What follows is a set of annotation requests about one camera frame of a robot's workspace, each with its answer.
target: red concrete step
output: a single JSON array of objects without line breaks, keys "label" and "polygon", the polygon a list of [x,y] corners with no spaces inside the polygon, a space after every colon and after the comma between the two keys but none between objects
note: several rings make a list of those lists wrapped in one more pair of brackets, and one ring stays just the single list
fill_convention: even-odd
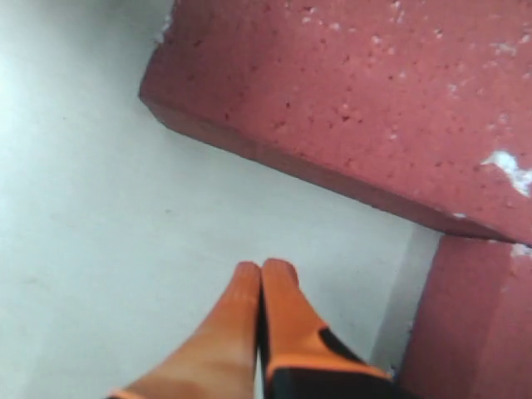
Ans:
[{"label": "red concrete step", "polygon": [[532,398],[532,249],[445,237],[401,384],[430,399]]},{"label": "red concrete step", "polygon": [[532,244],[532,5],[179,0],[168,127],[453,234]]}]

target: speckled red surface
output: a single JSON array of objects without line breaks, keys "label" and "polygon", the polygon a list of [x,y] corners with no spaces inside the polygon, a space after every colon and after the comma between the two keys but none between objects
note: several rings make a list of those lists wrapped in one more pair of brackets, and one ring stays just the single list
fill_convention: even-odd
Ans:
[{"label": "speckled red surface", "polygon": [[532,243],[530,197],[482,165],[504,150],[532,168],[532,2],[179,0],[173,19],[140,91],[172,129],[435,229]]},{"label": "speckled red surface", "polygon": [[445,237],[401,384],[430,399],[532,398],[532,250]]}]

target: white floor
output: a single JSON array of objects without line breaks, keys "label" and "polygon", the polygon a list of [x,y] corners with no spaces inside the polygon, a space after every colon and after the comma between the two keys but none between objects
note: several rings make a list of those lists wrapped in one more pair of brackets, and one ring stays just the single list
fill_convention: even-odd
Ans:
[{"label": "white floor", "polygon": [[439,234],[161,126],[136,93],[169,9],[0,2],[0,397],[103,397],[268,256],[360,355],[401,356]]}]

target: gray floor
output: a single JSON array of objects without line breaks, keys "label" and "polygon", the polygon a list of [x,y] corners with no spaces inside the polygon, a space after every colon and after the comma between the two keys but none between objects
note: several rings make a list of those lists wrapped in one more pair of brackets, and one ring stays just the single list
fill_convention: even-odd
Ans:
[{"label": "gray floor", "polygon": [[401,357],[439,234],[157,123],[136,93],[169,9],[0,2],[0,397],[102,397],[269,256],[361,356]]}]

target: concrete floor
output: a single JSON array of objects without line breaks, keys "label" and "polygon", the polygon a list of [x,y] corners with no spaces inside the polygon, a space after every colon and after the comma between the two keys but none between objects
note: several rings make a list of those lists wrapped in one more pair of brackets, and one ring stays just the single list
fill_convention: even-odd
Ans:
[{"label": "concrete floor", "polygon": [[103,397],[269,256],[401,358],[440,235],[161,126],[136,93],[170,5],[0,3],[0,397]]}]

